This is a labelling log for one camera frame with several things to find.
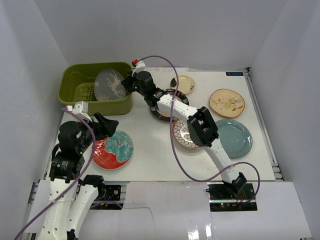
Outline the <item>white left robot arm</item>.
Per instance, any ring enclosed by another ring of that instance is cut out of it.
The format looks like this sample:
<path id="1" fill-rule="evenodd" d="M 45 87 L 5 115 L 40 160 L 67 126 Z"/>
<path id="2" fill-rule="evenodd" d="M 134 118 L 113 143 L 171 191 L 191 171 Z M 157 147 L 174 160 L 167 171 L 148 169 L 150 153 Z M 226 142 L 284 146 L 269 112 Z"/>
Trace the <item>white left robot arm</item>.
<path id="1" fill-rule="evenodd" d="M 59 127 L 49 171 L 49 203 L 38 240 L 78 239 L 93 201 L 105 196 L 103 176 L 82 176 L 90 164 L 83 154 L 88 147 L 95 151 L 97 141 L 113 136 L 119 122 L 98 112 L 93 116 L 94 120 L 79 118 Z"/>

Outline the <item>flower pattern bowl orange rim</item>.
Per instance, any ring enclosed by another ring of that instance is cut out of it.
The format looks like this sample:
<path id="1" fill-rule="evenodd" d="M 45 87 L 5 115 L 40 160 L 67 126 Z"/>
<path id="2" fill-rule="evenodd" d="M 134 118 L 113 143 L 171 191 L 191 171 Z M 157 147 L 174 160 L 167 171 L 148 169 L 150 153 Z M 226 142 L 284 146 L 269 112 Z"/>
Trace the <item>flower pattern bowl orange rim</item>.
<path id="1" fill-rule="evenodd" d="M 172 136 L 180 146 L 186 149 L 195 150 L 200 148 L 192 141 L 188 125 L 180 119 L 175 120 L 172 125 Z"/>

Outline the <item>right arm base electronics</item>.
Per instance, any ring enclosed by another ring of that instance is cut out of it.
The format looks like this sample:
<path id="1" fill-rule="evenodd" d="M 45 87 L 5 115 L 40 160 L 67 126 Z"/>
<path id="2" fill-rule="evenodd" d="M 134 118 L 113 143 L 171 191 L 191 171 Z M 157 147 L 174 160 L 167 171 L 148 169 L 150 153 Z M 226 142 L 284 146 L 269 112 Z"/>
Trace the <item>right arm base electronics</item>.
<path id="1" fill-rule="evenodd" d="M 255 194 L 251 183 L 247 183 L 238 194 L 229 193 L 222 183 L 208 184 L 206 192 L 209 195 L 211 212 L 254 212 L 258 210 L 255 198 L 245 203 Z"/>

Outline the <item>red and teal plate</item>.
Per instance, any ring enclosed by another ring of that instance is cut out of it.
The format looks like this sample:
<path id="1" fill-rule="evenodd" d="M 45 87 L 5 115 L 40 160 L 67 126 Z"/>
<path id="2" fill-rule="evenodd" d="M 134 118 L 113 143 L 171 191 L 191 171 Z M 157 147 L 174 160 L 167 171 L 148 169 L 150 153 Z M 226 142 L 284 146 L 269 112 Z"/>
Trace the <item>red and teal plate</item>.
<path id="1" fill-rule="evenodd" d="M 96 141 L 93 162 L 104 170 L 117 170 L 133 157 L 134 143 L 124 131 L 117 130 L 113 136 Z"/>

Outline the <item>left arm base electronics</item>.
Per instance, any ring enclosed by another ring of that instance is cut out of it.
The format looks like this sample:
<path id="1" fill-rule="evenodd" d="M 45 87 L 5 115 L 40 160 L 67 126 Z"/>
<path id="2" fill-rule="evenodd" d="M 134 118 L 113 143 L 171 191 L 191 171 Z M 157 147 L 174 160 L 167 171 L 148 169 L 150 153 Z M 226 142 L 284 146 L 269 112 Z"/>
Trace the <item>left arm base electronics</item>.
<path id="1" fill-rule="evenodd" d="M 104 185 L 101 193 L 91 205 L 92 210 L 121 210 L 125 200 L 123 185 Z"/>

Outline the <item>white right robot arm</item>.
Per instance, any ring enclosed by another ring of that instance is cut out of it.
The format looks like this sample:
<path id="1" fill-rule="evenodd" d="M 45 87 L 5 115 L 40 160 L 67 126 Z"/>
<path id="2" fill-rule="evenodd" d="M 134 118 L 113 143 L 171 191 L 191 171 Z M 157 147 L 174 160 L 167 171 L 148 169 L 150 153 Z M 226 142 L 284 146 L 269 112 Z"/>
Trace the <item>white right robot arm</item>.
<path id="1" fill-rule="evenodd" d="M 176 159 L 178 166 L 189 179 L 204 183 L 221 176 L 226 188 L 226 195 L 229 198 L 236 200 L 243 195 L 247 179 L 242 172 L 235 170 L 219 139 L 218 127 L 206 107 L 196 108 L 176 101 L 172 94 L 156 87 L 152 75 L 148 71 L 130 72 L 121 84 L 128 92 L 137 92 L 143 96 L 148 106 L 162 112 L 170 112 L 172 117 L 186 123 L 191 140 L 204 149 L 219 170 L 216 175 L 208 179 L 196 179 L 190 176 L 183 169 L 180 161 Z"/>

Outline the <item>grey reindeer plate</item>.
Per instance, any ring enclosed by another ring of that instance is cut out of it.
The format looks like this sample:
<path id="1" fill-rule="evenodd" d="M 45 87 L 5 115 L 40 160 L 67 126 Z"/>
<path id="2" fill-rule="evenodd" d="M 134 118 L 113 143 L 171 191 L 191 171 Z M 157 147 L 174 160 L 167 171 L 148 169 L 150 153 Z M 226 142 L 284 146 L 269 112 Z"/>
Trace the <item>grey reindeer plate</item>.
<path id="1" fill-rule="evenodd" d="M 127 95 L 122 85 L 123 76 L 114 69 L 101 71 L 94 81 L 94 95 L 97 101 L 121 100 Z"/>

